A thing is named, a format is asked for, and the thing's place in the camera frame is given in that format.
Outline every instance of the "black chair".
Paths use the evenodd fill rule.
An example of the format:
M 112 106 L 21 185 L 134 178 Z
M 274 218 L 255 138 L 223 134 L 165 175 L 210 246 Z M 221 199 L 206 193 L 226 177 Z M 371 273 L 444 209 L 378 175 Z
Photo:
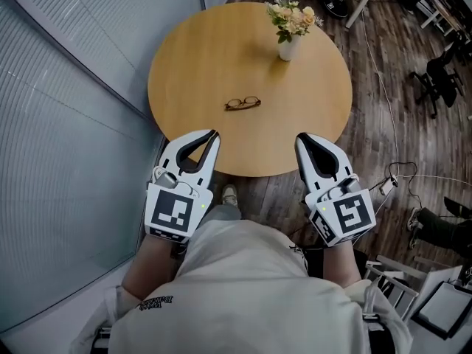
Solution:
M 448 108 L 450 108 L 454 104 L 454 101 L 457 97 L 456 89 L 459 91 L 460 95 L 463 96 L 456 80 L 458 80 L 461 85 L 464 84 L 462 84 L 462 80 L 460 80 L 456 69 L 454 69 L 453 74 L 448 74 L 445 70 L 446 64 L 451 62 L 454 53 L 459 48 L 461 40 L 462 36 L 458 33 L 456 40 L 453 42 L 449 50 L 444 51 L 440 57 L 428 62 L 426 65 L 425 74 L 420 75 L 416 72 L 412 72 L 409 75 L 411 79 L 416 77 L 426 87 L 426 91 L 421 95 L 420 98 L 416 100 L 416 103 L 421 103 L 429 95 L 431 97 L 431 103 L 434 109 L 434 113 L 431 115 L 431 118 L 436 118 L 436 101 L 439 99 L 439 97 L 442 97 L 444 103 L 448 106 Z

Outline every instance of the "shoe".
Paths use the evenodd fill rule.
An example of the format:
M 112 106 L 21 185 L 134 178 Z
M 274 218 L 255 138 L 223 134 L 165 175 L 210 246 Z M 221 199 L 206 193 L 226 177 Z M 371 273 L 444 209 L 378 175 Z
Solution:
M 418 242 L 418 227 L 415 227 L 412 236 L 410 237 L 410 241 L 408 242 L 408 249 L 412 250 L 415 248 L 417 242 Z
M 223 188 L 221 201 L 222 204 L 231 204 L 232 206 L 237 207 L 237 194 L 236 187 L 234 185 L 226 185 Z
M 420 209 L 414 207 L 412 209 L 412 214 L 410 215 L 408 221 L 406 222 L 406 230 L 411 232 L 413 228 L 417 227 L 420 222 L 418 221 L 418 212 L 420 212 Z

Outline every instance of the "dark wood flooring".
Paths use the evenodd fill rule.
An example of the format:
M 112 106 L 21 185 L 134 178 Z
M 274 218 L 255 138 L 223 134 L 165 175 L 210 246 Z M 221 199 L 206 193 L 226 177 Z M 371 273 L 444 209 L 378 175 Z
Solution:
M 339 48 L 350 70 L 353 107 L 336 144 L 348 154 L 361 183 L 371 187 L 384 177 L 385 167 L 395 161 L 396 155 L 389 106 L 369 57 L 362 18 L 359 16 L 348 30 L 344 28 L 344 21 L 328 17 L 316 0 L 299 1 L 303 7 L 312 6 L 325 19 L 322 29 Z M 414 102 L 422 92 L 421 85 L 407 75 L 413 70 L 424 73 L 426 62 L 442 53 L 447 40 L 433 26 L 420 28 L 425 19 L 422 13 L 408 14 L 393 0 L 371 0 L 364 9 L 364 16 L 369 44 L 392 103 L 400 161 L 416 162 L 421 175 L 458 178 L 472 183 L 472 122 L 467 119 L 472 114 L 471 66 L 462 66 L 457 59 L 451 62 L 451 71 L 455 67 L 464 82 L 465 96 L 458 96 L 452 108 L 447 108 L 440 100 L 438 117 L 431 119 L 429 100 L 422 105 Z M 412 171 L 412 166 L 400 166 L 400 174 L 409 175 Z M 237 187 L 244 218 L 279 229 L 295 243 L 314 242 L 315 234 L 300 206 L 305 197 L 305 185 L 298 171 L 266 178 L 216 173 L 215 195 L 219 195 L 227 183 Z M 443 206 L 445 195 L 472 206 L 472 187 L 458 182 L 415 178 L 411 189 L 420 196 L 424 207 L 439 215 L 450 215 Z M 378 190 L 373 190 L 371 195 L 377 209 L 384 197 Z M 381 207 L 377 226 L 359 240 L 356 247 L 370 257 L 383 254 L 405 264 L 411 264 L 415 255 L 450 265 L 462 263 L 453 251 L 428 243 L 421 243 L 413 251 L 407 249 L 406 221 L 412 207 L 418 206 L 417 200 L 409 194 L 408 179 L 401 178 L 400 186 Z

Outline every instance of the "flower vase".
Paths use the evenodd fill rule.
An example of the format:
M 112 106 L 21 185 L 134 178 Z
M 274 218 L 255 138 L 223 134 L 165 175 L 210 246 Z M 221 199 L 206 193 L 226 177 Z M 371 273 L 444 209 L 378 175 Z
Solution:
M 283 41 L 281 44 L 279 44 L 280 59 L 286 62 L 289 62 L 295 56 L 296 50 L 300 45 L 300 39 L 302 38 L 301 35 L 296 34 L 293 34 L 291 37 L 292 42 Z

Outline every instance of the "power strip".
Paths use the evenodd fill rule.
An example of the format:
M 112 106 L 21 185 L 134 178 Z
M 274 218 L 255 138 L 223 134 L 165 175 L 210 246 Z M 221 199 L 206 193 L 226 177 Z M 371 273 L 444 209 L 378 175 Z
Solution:
M 397 176 L 392 176 L 388 178 L 381 186 L 381 194 L 388 195 L 393 187 L 398 187 L 398 178 Z

